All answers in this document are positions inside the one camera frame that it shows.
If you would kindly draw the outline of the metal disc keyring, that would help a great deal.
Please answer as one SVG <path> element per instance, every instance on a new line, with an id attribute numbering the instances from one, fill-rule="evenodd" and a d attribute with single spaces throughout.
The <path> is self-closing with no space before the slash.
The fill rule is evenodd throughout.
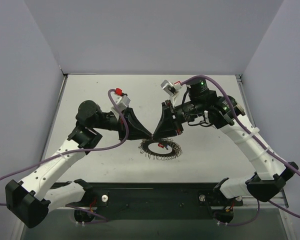
<path id="1" fill-rule="evenodd" d="M 164 148 L 159 147 L 159 143 L 162 143 Z M 170 138 L 158 140 L 144 139 L 139 144 L 138 149 L 147 158 L 161 161 L 176 159 L 183 153 L 180 145 Z"/>

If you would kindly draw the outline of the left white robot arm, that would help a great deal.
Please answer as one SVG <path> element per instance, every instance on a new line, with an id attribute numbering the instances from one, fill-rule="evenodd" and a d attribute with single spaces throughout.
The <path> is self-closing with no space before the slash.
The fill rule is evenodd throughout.
<path id="1" fill-rule="evenodd" d="M 28 228 L 36 227 L 49 212 L 69 203 L 78 202 L 82 206 L 91 203 L 93 189 L 82 179 L 59 190 L 50 188 L 97 146 L 102 139 L 97 129 L 117 131 L 120 141 L 152 137 L 125 100 L 119 100 L 110 112 L 102 112 L 94 101 L 85 100 L 79 105 L 75 118 L 75 128 L 55 152 L 54 159 L 41 164 L 20 181 L 11 180 L 5 186 L 7 208 Z"/>

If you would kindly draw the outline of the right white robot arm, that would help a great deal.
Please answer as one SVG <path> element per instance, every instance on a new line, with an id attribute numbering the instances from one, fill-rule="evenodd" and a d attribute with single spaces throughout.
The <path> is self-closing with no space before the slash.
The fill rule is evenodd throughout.
<path id="1" fill-rule="evenodd" d="M 274 152 L 260 136 L 244 109 L 231 96 L 219 96 L 208 88 L 206 79 L 193 77 L 186 85 L 189 101 L 175 105 L 175 99 L 183 84 L 164 80 L 161 88 L 169 95 L 163 102 L 159 123 L 153 139 L 175 137 L 183 133 L 183 123 L 190 123 L 203 117 L 204 126 L 215 127 L 227 135 L 241 150 L 255 169 L 252 177 L 225 178 L 217 186 L 225 198 L 253 196 L 261 202 L 268 202 L 277 195 L 294 175 L 284 163 L 274 157 Z"/>

